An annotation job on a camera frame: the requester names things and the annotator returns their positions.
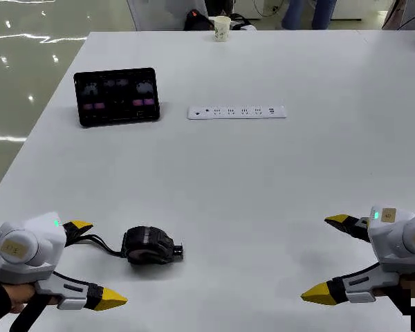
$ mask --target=shiny floor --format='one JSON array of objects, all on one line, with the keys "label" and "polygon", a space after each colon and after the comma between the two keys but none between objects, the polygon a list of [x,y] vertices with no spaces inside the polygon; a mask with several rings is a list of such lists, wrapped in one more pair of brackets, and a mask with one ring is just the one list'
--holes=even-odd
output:
[{"label": "shiny floor", "polygon": [[[256,27],[276,29],[284,11]],[[383,20],[373,13],[331,28],[378,29]],[[126,30],[133,30],[126,0],[0,0],[0,180],[89,32]]]}]

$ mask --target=person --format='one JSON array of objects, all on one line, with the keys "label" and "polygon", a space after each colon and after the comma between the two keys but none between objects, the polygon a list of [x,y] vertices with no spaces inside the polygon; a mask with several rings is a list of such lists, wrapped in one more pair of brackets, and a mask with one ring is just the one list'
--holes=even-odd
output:
[{"label": "person", "polygon": [[[0,319],[9,313],[20,313],[24,304],[35,295],[35,288],[31,284],[7,285],[0,284]],[[56,304],[55,298],[49,304]]]},{"label": "person", "polygon": [[[299,29],[305,1],[290,0],[288,10],[282,20],[283,29]],[[313,30],[326,30],[329,27],[336,3],[337,0],[316,0],[315,14],[312,20]]]}]

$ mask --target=power strip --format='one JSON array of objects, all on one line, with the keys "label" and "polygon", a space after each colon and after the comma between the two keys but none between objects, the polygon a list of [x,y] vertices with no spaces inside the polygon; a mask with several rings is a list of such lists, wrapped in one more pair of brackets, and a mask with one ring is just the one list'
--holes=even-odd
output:
[{"label": "power strip", "polygon": [[271,119],[285,118],[283,106],[231,106],[231,107],[190,107],[187,118],[206,119]]}]

